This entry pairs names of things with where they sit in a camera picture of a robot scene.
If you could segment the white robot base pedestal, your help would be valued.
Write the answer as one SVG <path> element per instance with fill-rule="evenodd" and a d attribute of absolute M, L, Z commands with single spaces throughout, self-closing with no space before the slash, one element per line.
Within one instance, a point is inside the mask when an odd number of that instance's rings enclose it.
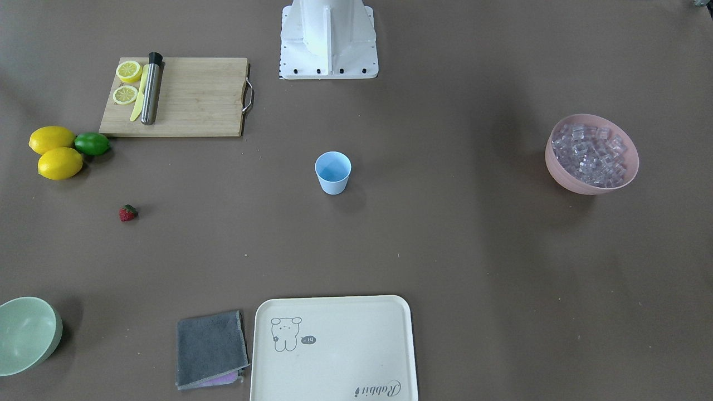
<path fill-rule="evenodd" d="M 372 7 L 362 1 L 293 1 L 282 9 L 281 16 L 280 79 L 378 76 Z"/>

